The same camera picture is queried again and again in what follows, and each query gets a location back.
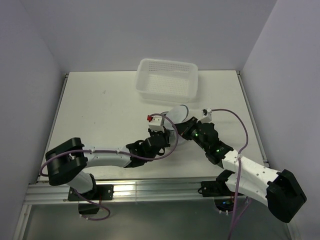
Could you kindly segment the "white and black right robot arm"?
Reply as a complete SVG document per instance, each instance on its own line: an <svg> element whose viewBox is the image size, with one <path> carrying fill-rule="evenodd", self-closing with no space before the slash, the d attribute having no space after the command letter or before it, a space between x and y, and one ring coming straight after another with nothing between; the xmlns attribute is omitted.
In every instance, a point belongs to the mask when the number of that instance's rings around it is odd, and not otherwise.
<svg viewBox="0 0 320 240"><path fill-rule="evenodd" d="M201 123L195 117L176 124L178 134L194 141L206 158L223 169L217 177L216 189L222 195L238 192L264 205L280 221L289 223L307 201L295 175L265 167L241 156L219 139L215 125Z"/></svg>

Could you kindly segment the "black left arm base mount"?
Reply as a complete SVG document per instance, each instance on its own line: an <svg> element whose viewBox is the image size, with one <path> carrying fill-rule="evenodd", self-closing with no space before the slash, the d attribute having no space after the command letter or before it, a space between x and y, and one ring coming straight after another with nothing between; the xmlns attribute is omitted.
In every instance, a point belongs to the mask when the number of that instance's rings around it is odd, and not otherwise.
<svg viewBox="0 0 320 240"><path fill-rule="evenodd" d="M90 201L110 201L113 199L114 185L113 184L98 184L93 190L80 194ZM70 202L82 201L76 191L70 187L67 200Z"/></svg>

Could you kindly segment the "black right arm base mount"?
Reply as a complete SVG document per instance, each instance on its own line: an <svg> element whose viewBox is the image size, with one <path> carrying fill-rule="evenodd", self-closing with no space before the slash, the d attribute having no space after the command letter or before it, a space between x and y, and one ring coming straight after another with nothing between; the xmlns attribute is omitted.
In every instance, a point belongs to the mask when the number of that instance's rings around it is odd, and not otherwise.
<svg viewBox="0 0 320 240"><path fill-rule="evenodd" d="M204 198L207 197L234 197L235 192L229 190L225 182L211 180L202 181L197 192Z"/></svg>

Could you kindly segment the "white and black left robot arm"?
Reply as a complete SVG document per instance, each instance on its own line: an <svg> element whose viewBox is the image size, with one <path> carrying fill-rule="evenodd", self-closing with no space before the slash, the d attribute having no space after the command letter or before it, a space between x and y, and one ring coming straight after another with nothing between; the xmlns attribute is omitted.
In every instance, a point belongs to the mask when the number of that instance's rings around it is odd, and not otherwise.
<svg viewBox="0 0 320 240"><path fill-rule="evenodd" d="M165 148L170 146L170 132L148 130L150 137L137 140L124 147L97 149L85 146L79 137L73 137L45 154L46 162L39 174L48 177L51 186L69 185L86 200L96 197L98 188L91 173L85 168L112 166L136 168L154 161L157 156L164 158Z"/></svg>

